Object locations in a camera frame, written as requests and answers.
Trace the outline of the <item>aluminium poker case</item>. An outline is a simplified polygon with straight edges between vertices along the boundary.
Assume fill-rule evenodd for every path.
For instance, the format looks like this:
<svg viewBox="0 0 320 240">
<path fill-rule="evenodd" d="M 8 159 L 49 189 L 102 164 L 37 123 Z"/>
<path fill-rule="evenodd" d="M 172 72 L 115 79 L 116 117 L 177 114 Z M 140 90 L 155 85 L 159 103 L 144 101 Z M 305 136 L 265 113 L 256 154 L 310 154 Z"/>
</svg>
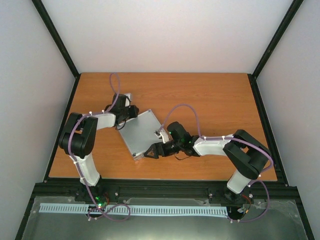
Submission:
<svg viewBox="0 0 320 240">
<path fill-rule="evenodd" d="M 117 129 L 134 161 L 144 158 L 144 153 L 154 143 L 162 142 L 162 136 L 156 134 L 161 123 L 151 109 L 140 113 L 136 118 L 122 122 Z"/>
</svg>

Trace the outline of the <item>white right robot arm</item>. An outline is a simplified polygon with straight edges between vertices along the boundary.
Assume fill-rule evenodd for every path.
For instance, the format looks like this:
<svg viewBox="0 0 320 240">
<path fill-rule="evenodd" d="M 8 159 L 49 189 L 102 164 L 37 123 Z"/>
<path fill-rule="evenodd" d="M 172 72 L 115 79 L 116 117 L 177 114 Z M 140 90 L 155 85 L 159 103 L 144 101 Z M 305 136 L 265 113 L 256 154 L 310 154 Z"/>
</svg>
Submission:
<svg viewBox="0 0 320 240">
<path fill-rule="evenodd" d="M 234 194 L 240 194 L 274 165 L 270 151 L 243 129 L 227 136 L 207 137 L 190 135 L 175 121 L 168 125 L 167 131 L 155 132 L 162 141 L 151 144 L 144 157 L 158 159 L 179 152 L 188 157 L 226 156 L 236 168 L 226 185 Z"/>
</svg>

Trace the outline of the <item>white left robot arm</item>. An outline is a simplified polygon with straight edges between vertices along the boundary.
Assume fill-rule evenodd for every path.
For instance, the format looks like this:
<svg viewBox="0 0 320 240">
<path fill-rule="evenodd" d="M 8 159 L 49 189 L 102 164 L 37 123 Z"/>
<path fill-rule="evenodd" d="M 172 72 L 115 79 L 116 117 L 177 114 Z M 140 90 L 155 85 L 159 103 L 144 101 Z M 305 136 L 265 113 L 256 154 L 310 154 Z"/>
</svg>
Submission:
<svg viewBox="0 0 320 240">
<path fill-rule="evenodd" d="M 87 114 L 72 112 L 59 137 L 59 147 L 72 159 L 79 173 L 80 182 L 89 186 L 86 195 L 92 201 L 99 201 L 104 195 L 104 188 L 97 184 L 100 174 L 92 155 L 96 132 L 105 128 L 115 128 L 119 131 L 128 120 L 136 118 L 139 108 L 131 102 L 131 93 L 116 93 L 112 104 L 100 112 Z"/>
</svg>

